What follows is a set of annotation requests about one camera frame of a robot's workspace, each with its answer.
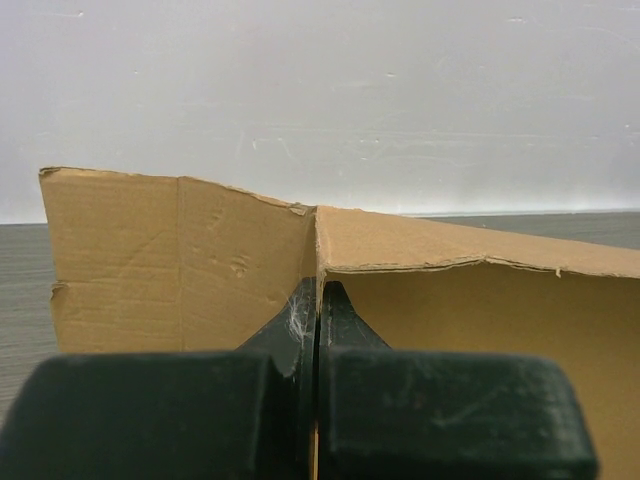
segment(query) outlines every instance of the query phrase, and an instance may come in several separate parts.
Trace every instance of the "cardboard box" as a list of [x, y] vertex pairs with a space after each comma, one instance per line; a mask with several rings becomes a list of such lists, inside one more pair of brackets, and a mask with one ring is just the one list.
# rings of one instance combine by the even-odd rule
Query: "cardboard box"
[[232, 349], [302, 277], [395, 348], [533, 353], [571, 378], [602, 478], [640, 478], [640, 251], [288, 204], [195, 178], [40, 173], [64, 352]]

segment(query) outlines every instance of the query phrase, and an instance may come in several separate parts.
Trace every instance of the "gray floor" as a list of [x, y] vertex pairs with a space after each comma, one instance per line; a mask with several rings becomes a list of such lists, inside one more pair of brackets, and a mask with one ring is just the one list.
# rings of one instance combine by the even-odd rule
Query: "gray floor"
[[[640, 249], [640, 213], [440, 220]], [[0, 226], [0, 423], [33, 367], [57, 352], [48, 306], [53, 279], [46, 226]]]

